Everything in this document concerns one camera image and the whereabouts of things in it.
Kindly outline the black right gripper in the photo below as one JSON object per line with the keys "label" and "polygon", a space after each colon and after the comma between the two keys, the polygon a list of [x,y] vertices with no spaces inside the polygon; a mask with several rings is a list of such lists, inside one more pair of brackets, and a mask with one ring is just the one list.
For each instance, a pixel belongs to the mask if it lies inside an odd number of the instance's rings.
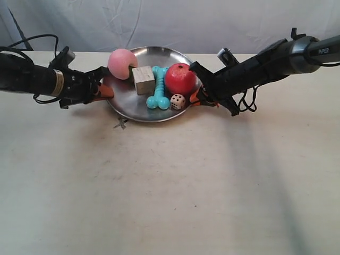
{"label": "black right gripper", "polygon": [[191,106],[223,106],[232,116],[245,111],[255,112],[256,93],[262,79],[260,66],[255,58],[251,58],[212,73],[199,62],[193,62],[189,70],[201,81],[201,86],[190,96]]}

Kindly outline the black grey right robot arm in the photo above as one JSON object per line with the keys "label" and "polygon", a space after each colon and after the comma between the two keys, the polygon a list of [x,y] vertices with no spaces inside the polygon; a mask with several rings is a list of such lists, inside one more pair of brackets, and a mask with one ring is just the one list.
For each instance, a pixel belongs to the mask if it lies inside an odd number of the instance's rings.
{"label": "black grey right robot arm", "polygon": [[257,110],[259,87],[294,74],[313,73],[320,67],[339,66],[339,36],[319,40],[291,30],[291,38],[281,39],[258,54],[239,62],[228,48],[217,57],[225,65],[213,73],[199,62],[190,64],[201,86],[190,96],[192,106],[223,106],[232,116]]}

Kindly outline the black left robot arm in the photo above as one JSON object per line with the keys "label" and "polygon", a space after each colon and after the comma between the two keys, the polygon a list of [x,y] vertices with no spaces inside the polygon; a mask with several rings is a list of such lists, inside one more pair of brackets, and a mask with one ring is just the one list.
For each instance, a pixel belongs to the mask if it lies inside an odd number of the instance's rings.
{"label": "black left robot arm", "polygon": [[111,74],[108,68],[72,70],[74,59],[74,52],[65,47],[44,67],[21,50],[1,47],[1,91],[32,94],[38,104],[59,102],[61,109],[114,97],[113,89],[101,82]]}

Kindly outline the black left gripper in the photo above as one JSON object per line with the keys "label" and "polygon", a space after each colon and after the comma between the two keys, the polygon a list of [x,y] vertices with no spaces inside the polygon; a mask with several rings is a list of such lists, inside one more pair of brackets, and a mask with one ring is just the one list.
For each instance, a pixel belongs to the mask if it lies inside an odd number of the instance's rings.
{"label": "black left gripper", "polygon": [[106,67],[100,66],[88,72],[65,69],[62,73],[64,86],[59,95],[60,108],[68,108],[76,104],[86,105],[114,97],[112,88],[101,82],[103,78],[109,76]]}

